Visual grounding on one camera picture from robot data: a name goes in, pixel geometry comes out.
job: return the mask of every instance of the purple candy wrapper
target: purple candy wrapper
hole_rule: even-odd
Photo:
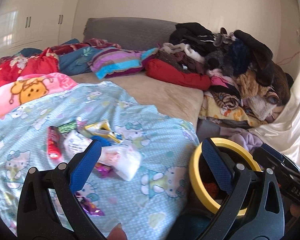
[[[93,204],[88,198],[82,196],[79,192],[75,192],[75,196],[77,200],[79,201],[80,205],[82,206],[83,210],[91,216],[104,216],[105,214],[103,211],[95,204]]]
[[[96,163],[94,168],[99,171],[101,178],[105,178],[109,176],[110,171],[112,170],[112,167],[101,164],[101,163]]]

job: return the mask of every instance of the striped pillow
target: striped pillow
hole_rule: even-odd
[[[154,57],[157,51],[157,48],[147,51],[106,48],[93,57],[90,68],[98,79],[135,74],[144,68],[145,62]]]

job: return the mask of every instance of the gray headboard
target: gray headboard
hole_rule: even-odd
[[[83,35],[84,41],[98,38],[120,44],[123,49],[147,50],[168,42],[176,24],[134,17],[89,18]]]

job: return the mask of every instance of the light purple blanket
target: light purple blanket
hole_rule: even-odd
[[[258,136],[253,135],[252,133],[242,128],[221,127],[220,135],[229,136],[229,140],[239,144],[250,153],[254,148],[261,147],[261,145],[263,144]]]

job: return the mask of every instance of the beige bed sheet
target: beige bed sheet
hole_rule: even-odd
[[[71,78],[78,83],[89,84],[105,80],[99,80],[94,73],[80,74]],[[145,73],[106,80],[125,89],[139,104],[155,105],[159,113],[191,122],[196,129],[203,102],[201,90],[162,82],[146,76]]]

